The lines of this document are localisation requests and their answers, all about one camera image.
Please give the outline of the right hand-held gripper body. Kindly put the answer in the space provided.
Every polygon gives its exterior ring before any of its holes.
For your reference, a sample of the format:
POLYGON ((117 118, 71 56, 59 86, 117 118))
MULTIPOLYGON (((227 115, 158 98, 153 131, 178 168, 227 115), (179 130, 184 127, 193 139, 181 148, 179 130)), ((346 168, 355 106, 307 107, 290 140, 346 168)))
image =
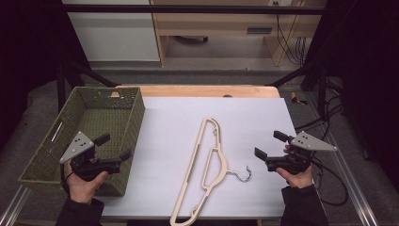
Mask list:
POLYGON ((282 168, 291 174, 304 172, 312 161, 314 152, 335 152, 337 147, 324 142, 323 140, 311 136, 304 131, 300 132, 291 142, 287 142, 291 151, 284 156, 267 156, 265 164, 269 171, 282 168))

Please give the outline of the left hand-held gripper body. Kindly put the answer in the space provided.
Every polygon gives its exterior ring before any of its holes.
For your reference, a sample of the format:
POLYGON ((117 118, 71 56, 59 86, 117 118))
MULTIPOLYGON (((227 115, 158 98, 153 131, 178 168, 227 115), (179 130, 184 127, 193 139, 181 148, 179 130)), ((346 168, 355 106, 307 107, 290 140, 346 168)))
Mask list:
POLYGON ((92 181, 103 171, 108 174, 119 173, 122 163, 120 158, 99 158, 96 156, 97 147, 100 146, 95 145, 94 140, 82 131, 78 131, 59 163, 65 165, 70 162, 72 172, 87 182, 92 181))

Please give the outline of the green woven basket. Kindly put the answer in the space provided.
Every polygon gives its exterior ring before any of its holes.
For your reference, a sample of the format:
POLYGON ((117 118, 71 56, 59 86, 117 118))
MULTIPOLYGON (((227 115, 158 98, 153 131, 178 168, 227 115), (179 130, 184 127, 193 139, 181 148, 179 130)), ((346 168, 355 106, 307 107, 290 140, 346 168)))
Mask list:
POLYGON ((136 148, 144 113, 137 87, 74 88, 19 182, 42 194, 63 196, 59 160, 72 139, 79 132, 90 139, 108 134, 110 140, 96 149, 96 156, 117 158, 136 148))

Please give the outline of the beige plastic clothes hanger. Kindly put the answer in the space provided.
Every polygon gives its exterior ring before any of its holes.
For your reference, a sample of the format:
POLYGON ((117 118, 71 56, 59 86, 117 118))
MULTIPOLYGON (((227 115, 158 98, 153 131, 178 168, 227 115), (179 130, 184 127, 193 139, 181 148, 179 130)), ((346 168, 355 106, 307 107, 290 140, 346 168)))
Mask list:
POLYGON ((246 167, 246 171, 248 173, 248 177, 242 177, 237 171, 228 169, 228 161, 227 161, 225 154, 222 152, 222 148, 221 148, 220 125, 213 118, 203 119, 201 122, 200 128, 199 128, 197 140, 195 142, 194 150, 191 155, 191 159, 190 159, 190 162, 189 162, 189 165, 187 168, 187 172, 184 177, 184 181, 182 183, 182 187, 180 189, 179 196, 177 198, 177 201, 175 202, 173 211, 172 211, 170 219, 169 219, 170 226, 191 226, 199 217, 200 212, 201 212, 202 208, 204 207, 206 201, 208 200, 212 190, 216 186, 218 186, 228 174, 234 175, 239 181, 241 181, 243 183, 248 182, 251 179, 252 172, 249 167, 246 167), (200 146, 202 143, 203 135, 205 133, 205 129, 208 124, 213 125, 213 134, 215 136, 215 145, 210 149, 210 151, 208 153, 206 165, 205 165, 204 172, 203 172, 202 179, 201 179, 200 187, 204 190, 204 194, 203 194, 202 198, 200 199, 199 204, 191 210, 189 218, 184 222, 178 222, 177 221, 178 215, 179 215, 180 209, 182 207, 182 204, 184 202, 184 196, 189 187, 190 179, 192 178, 193 173, 194 173, 194 168, 195 168, 196 160, 198 157, 198 153, 200 151, 200 146), (205 181, 206 181, 206 177, 208 174, 208 170, 210 168, 211 158, 214 153, 216 153, 216 155, 218 157, 218 160, 220 163, 220 171, 219 171, 218 175, 216 176, 216 178, 213 180, 213 182, 210 183, 209 185, 206 185, 205 181))

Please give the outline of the person's right hand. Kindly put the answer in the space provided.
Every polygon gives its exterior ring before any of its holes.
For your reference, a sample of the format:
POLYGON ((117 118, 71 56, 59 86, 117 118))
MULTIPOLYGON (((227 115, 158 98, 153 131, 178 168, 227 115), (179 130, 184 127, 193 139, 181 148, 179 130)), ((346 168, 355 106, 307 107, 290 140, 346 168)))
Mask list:
POLYGON ((282 168, 277 168, 276 173, 285 179, 290 187, 305 188, 313 184, 311 166, 308 166, 304 172, 299 172, 298 174, 291 174, 282 168))

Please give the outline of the person's left hand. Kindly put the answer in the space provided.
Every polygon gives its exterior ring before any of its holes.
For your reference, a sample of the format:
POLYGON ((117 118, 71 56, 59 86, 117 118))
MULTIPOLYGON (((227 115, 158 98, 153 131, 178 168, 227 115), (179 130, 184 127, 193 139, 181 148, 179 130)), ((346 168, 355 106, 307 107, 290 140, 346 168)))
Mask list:
POLYGON ((72 173, 67 179, 71 200, 78 203, 90 204, 95 192, 103 184, 107 176, 108 173, 103 171, 92 181, 87 182, 72 173))

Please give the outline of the yellow and black tool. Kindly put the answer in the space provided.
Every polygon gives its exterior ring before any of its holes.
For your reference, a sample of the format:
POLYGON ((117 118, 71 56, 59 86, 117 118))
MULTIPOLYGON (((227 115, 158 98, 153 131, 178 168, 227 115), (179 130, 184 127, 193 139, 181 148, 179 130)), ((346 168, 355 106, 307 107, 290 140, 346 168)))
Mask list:
POLYGON ((292 100, 292 103, 294 103, 294 104, 299 104, 299 105, 307 105, 308 104, 307 101, 299 100, 297 98, 295 92, 291 92, 291 100, 292 100))

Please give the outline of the white paper sheet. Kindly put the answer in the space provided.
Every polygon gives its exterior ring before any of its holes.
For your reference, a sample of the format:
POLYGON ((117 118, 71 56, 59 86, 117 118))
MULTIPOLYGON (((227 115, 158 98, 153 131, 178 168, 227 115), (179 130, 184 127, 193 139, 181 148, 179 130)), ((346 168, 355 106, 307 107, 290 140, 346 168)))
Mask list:
MULTIPOLYGON (((203 119, 220 125, 221 148, 228 169, 251 179, 243 183, 228 174, 216 186, 200 212, 201 218, 278 218, 284 203, 286 182, 267 170, 254 154, 257 147, 270 156, 283 154, 283 142, 273 133, 295 132, 285 101, 281 98, 155 98, 144 100, 146 111, 136 145, 126 193, 104 199, 104 215, 115 218, 170 218, 194 150, 203 119)), ((190 216, 200 203, 200 187, 210 149, 215 145, 213 125, 208 124, 194 173, 179 215, 190 216)), ((205 184, 220 171, 212 155, 205 184)))

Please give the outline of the black metal stand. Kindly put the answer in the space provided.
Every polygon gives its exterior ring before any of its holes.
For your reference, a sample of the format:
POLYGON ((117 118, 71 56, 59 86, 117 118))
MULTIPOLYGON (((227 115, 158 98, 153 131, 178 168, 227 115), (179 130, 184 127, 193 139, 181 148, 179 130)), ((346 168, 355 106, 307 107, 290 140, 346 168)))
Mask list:
POLYGON ((85 86, 81 74, 89 76, 108 88, 114 88, 118 85, 118 83, 112 82, 95 73, 90 67, 84 67, 75 61, 66 60, 56 69, 58 111, 61 111, 67 101, 65 82, 68 82, 72 88, 85 86))
POLYGON ((326 90, 327 90, 327 70, 323 64, 320 63, 308 63, 301 68, 283 76, 281 79, 268 84, 268 87, 278 88, 283 84, 297 78, 300 75, 304 75, 304 79, 300 85, 304 91, 312 91, 315 86, 318 86, 317 94, 317 112, 319 116, 325 120, 327 118, 326 113, 326 90))

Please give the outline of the wooden table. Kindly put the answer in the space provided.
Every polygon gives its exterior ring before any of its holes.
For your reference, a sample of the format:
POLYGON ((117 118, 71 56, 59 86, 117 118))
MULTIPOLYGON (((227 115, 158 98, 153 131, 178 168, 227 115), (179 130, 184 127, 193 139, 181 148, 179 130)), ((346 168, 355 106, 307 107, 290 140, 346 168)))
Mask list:
POLYGON ((275 87, 266 86, 138 85, 138 87, 143 97, 280 97, 275 87))

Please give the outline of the white cabinet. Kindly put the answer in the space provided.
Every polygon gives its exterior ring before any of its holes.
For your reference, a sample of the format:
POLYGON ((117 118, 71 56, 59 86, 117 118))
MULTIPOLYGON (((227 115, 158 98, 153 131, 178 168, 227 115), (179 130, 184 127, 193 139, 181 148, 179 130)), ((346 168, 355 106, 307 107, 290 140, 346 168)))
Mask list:
POLYGON ((68 13, 89 61, 158 61, 150 13, 68 13))

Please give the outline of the light wooden desk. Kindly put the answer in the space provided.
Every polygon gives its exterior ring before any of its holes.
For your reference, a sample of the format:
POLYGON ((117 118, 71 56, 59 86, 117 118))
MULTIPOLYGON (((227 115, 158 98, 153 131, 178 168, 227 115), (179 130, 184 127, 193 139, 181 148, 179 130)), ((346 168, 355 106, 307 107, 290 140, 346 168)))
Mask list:
MULTIPOLYGON (((204 5, 250 7, 322 8, 327 0, 150 0, 155 5, 204 5)), ((155 13, 157 35, 160 37, 199 36, 260 36, 276 66, 288 56, 288 42, 294 38, 312 38, 318 15, 276 14, 203 14, 155 13)))

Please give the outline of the black horizontal metal bar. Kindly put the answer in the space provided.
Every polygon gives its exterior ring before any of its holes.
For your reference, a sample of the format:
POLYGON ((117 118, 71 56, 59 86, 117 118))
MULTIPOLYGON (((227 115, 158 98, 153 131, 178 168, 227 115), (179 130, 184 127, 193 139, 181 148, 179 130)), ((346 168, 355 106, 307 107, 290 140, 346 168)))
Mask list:
POLYGON ((248 6, 178 6, 178 5, 83 5, 66 4, 68 12, 93 13, 204 13, 204 14, 281 14, 323 15, 324 8, 248 7, 248 6))

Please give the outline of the aluminium rail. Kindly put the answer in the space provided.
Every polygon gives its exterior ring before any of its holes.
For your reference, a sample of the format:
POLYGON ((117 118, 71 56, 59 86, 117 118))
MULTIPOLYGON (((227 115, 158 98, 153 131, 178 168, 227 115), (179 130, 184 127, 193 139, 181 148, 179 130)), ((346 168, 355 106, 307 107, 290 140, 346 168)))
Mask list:
MULTIPOLYGON (((317 111, 317 106, 316 106, 317 98, 315 97, 315 95, 311 93, 306 93, 306 97, 308 98, 309 104, 311 106, 314 115, 316 117, 320 117, 321 115, 317 111)), ((327 128, 324 125, 322 125, 321 130, 323 131, 323 133, 326 133, 327 135, 326 141, 330 144, 334 144, 335 146, 337 146, 337 148, 339 148, 339 145, 337 144, 335 137, 330 132, 327 131, 327 128)), ((350 169, 340 149, 336 152, 333 152, 331 156, 334 160, 335 166, 338 169, 338 172, 340 173, 341 178, 346 184, 349 197, 358 213, 362 225, 378 226, 375 214, 372 208, 370 207, 369 203, 367 202, 367 199, 365 198, 364 193, 362 192, 359 186, 355 174, 350 169)))
POLYGON ((31 190, 25 186, 19 186, 11 202, 0 216, 0 226, 14 226, 20 215, 31 190))

